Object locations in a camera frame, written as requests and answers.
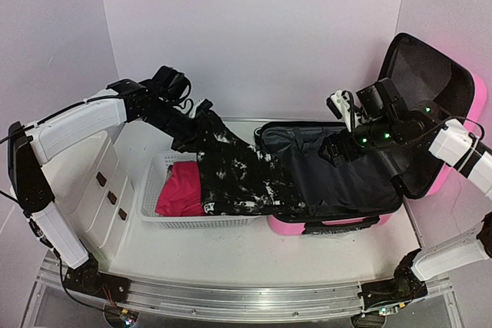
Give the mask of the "black white patterned garment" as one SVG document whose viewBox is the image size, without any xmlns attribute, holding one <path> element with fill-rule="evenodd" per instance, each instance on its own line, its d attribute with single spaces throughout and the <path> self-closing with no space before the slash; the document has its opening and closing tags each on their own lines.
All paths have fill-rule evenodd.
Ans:
<svg viewBox="0 0 492 328">
<path fill-rule="evenodd" d="M 240 139 L 213 111 L 179 123 L 172 148 L 196 154 L 207 215 L 297 215 L 308 206 L 279 159 Z"/>
</svg>

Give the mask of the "white perforated plastic basket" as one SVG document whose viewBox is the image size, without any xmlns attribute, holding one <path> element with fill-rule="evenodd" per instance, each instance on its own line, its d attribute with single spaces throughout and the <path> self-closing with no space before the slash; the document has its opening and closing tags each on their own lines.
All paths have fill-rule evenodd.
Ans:
<svg viewBox="0 0 492 328">
<path fill-rule="evenodd" d="M 155 209 L 168 177 L 168 168 L 175 162 L 188 161 L 196 161 L 196 155 L 166 151 L 149 159 L 135 200 L 136 214 L 141 221 L 163 229 L 205 229 L 243 227 L 260 218 L 260 216 L 165 217 L 158 214 Z"/>
</svg>

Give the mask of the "white rectangular foam box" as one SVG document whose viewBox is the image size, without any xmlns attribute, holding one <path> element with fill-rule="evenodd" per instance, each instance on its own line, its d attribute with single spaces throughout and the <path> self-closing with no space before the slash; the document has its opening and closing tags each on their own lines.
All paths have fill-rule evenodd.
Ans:
<svg viewBox="0 0 492 328">
<path fill-rule="evenodd" d="M 134 188 L 106 132 L 56 155 L 43 167 L 61 212 L 107 268 L 129 222 Z"/>
</svg>

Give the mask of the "pink hard-shell suitcase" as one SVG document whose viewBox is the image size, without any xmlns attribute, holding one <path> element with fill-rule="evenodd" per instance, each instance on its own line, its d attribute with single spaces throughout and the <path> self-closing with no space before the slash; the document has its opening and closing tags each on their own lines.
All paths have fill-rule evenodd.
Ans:
<svg viewBox="0 0 492 328">
<path fill-rule="evenodd" d="M 465 67 L 419 40 L 400 33 L 385 55 L 379 81 L 390 78 L 409 108 L 432 100 L 473 130 L 487 101 L 487 86 Z M 271 229 L 281 235 L 335 234 L 384 224 L 404 199 L 435 194 L 451 172 L 428 151 L 399 147 L 370 151 L 335 167 L 320 155 L 324 140 L 346 128 L 333 122 L 276 121 L 256 134 L 260 148 L 289 170 L 307 210 L 271 215 Z"/>
</svg>

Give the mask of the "solid red garment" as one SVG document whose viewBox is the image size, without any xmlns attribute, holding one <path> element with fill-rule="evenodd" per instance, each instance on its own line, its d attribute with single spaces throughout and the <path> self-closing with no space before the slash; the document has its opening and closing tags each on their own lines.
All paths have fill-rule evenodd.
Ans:
<svg viewBox="0 0 492 328">
<path fill-rule="evenodd" d="M 195 161 L 179 161 L 168 167 L 155 212 L 164 217 L 205 215 L 201 204 L 201 178 Z"/>
</svg>

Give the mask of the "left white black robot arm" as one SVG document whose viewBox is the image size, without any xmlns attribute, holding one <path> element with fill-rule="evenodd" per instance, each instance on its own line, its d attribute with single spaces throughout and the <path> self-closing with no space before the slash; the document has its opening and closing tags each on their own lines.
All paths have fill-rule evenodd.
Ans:
<svg viewBox="0 0 492 328">
<path fill-rule="evenodd" d="M 52 190 L 47 170 L 61 167 L 68 155 L 90 137 L 133 121 L 143 121 L 172 137 L 183 151 L 198 141 L 213 104 L 208 99 L 190 102 L 191 82 L 184 73 L 162 66 L 152 78 L 136 82 L 121 79 L 95 95 L 62 108 L 30 124 L 11 124 L 1 142 L 7 146 L 7 170 L 13 200 L 32 232 L 63 263 L 75 270 L 74 283 L 88 295 L 103 288 L 103 278 L 89 265 L 91 254 L 78 237 Z"/>
</svg>

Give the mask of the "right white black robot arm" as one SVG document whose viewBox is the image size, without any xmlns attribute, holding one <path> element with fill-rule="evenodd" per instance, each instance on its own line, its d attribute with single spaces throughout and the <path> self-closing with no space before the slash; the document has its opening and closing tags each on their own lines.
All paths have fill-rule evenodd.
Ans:
<svg viewBox="0 0 492 328">
<path fill-rule="evenodd" d="M 383 78 L 352 94 L 338 90 L 327 107 L 346 128 L 324 140 L 320 155 L 334 166 L 370 151 L 399 147 L 424 149 L 491 196 L 491 149 L 466 129 L 467 118 L 452 115 L 434 101 L 409 108 L 393 81 Z M 471 263 L 491 258 L 491 215 L 468 231 L 427 249 L 408 253 L 392 278 L 361 285 L 365 313 L 380 315 L 427 295 L 426 282 Z"/>
</svg>

